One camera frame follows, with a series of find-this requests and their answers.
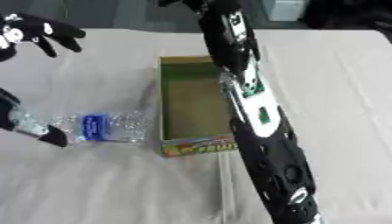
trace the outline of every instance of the floor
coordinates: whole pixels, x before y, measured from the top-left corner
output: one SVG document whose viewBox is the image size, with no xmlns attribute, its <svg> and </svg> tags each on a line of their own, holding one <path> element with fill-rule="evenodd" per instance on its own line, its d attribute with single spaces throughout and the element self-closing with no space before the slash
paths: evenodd
<svg viewBox="0 0 392 224">
<path fill-rule="evenodd" d="M 242 0 L 258 29 L 305 28 L 297 22 L 270 22 L 261 0 Z M 0 13 L 24 12 L 82 28 L 125 28 L 151 32 L 198 32 L 196 16 L 183 4 L 159 8 L 157 0 L 0 0 Z"/>
</svg>

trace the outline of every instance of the cloth surface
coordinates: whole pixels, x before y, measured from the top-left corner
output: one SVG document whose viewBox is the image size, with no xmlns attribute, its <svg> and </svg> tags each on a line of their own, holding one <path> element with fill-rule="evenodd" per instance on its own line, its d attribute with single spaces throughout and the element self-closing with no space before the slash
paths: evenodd
<svg viewBox="0 0 392 224">
<path fill-rule="evenodd" d="M 317 181 L 326 223 L 392 222 L 392 48 L 374 31 L 256 31 L 268 78 Z M 270 223 L 238 151 L 158 154 L 158 56 L 206 55 L 200 34 L 89 30 L 82 53 L 32 44 L 0 82 L 44 118 L 141 109 L 140 144 L 60 150 L 0 134 L 6 224 Z"/>
</svg>

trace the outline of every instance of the robotic arm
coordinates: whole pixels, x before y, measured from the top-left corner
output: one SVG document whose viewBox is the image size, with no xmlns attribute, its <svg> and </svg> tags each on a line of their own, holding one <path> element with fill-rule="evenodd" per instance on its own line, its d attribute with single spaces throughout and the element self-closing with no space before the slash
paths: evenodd
<svg viewBox="0 0 392 224">
<path fill-rule="evenodd" d="M 166 6 L 174 1 L 163 1 Z M 322 223 L 305 154 L 262 74 L 255 34 L 235 0 L 183 0 L 196 12 L 220 85 L 233 108 L 235 141 L 274 224 Z"/>
<path fill-rule="evenodd" d="M 17 53 L 17 44 L 21 42 L 32 42 L 49 57 L 56 57 L 56 52 L 46 38 L 80 52 L 81 47 L 75 39 L 85 35 L 84 31 L 71 25 L 40 17 L 22 13 L 3 15 L 0 16 L 0 61 L 12 58 Z M 1 129 L 36 137 L 40 141 L 60 147 L 67 146 L 67 136 L 63 131 L 34 118 L 20 104 L 16 96 L 0 88 Z"/>
</svg>

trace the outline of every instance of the cardboard box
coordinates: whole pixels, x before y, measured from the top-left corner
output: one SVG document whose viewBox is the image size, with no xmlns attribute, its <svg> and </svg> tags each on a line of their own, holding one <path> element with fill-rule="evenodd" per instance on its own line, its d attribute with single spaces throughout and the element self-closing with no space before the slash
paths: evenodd
<svg viewBox="0 0 392 224">
<path fill-rule="evenodd" d="M 162 151 L 167 157 L 236 150 L 220 70 L 209 57 L 160 59 Z"/>
</svg>

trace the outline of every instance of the blue bottle label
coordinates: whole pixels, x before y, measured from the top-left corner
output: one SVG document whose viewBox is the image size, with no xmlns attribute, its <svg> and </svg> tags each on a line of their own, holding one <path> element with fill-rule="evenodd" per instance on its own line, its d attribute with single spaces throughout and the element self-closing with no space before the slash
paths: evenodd
<svg viewBox="0 0 392 224">
<path fill-rule="evenodd" d="M 110 135 L 109 125 L 108 115 L 84 115 L 81 119 L 81 134 L 86 140 L 104 141 Z"/>
</svg>

